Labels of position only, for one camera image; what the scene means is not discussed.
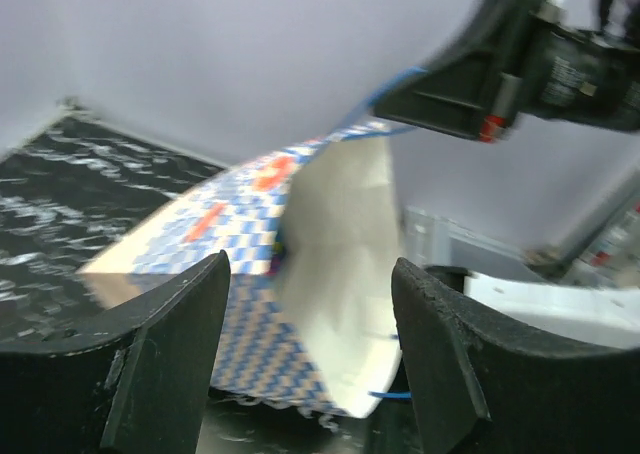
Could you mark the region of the checkered paper bag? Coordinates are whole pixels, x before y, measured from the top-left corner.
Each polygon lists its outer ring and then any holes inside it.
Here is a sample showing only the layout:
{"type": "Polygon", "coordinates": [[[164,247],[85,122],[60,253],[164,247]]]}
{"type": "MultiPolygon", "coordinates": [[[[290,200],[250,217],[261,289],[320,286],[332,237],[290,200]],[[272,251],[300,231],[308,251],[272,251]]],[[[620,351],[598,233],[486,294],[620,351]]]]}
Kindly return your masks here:
{"type": "Polygon", "coordinates": [[[108,307],[225,251],[231,281],[210,384],[364,418],[401,359],[403,253],[389,140],[361,102],[332,133],[236,165],[166,203],[80,275],[108,307]]]}

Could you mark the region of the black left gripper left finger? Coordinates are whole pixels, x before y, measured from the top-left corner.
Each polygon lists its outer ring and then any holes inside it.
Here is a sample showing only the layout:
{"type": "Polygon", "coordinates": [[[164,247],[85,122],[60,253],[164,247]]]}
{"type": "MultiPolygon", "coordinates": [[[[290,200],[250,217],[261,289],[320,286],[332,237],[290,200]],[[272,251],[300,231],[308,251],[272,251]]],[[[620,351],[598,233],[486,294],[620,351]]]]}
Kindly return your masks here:
{"type": "Polygon", "coordinates": [[[225,252],[48,335],[1,339],[5,453],[192,453],[230,286],[225,252]]]}

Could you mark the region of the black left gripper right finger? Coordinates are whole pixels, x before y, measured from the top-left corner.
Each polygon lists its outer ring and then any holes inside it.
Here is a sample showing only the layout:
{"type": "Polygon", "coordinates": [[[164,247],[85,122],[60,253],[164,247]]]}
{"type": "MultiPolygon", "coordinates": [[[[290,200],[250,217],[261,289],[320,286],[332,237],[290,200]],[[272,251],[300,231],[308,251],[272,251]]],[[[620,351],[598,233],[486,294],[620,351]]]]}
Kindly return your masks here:
{"type": "Polygon", "coordinates": [[[466,295],[462,268],[399,259],[394,315],[427,453],[635,453],[639,351],[566,338],[466,295]]]}

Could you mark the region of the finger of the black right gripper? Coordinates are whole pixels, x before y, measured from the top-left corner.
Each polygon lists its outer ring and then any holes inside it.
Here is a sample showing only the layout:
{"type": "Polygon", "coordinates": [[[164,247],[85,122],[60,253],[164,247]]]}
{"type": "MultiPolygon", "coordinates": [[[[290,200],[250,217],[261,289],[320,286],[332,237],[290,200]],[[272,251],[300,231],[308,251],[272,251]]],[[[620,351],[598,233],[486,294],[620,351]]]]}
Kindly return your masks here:
{"type": "Polygon", "coordinates": [[[479,0],[434,57],[373,103],[374,116],[473,141],[498,137],[521,104],[545,0],[479,0]]]}

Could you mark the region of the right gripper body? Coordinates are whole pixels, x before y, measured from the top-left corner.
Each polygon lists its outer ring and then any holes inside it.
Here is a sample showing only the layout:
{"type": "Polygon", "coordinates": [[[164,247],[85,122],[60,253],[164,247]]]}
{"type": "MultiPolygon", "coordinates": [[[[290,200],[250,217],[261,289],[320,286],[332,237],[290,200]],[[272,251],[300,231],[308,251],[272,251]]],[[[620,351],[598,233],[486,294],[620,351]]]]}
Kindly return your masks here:
{"type": "Polygon", "coordinates": [[[543,120],[639,132],[639,50],[561,24],[549,0],[509,0],[515,22],[509,72],[519,84],[509,121],[543,120]]]}

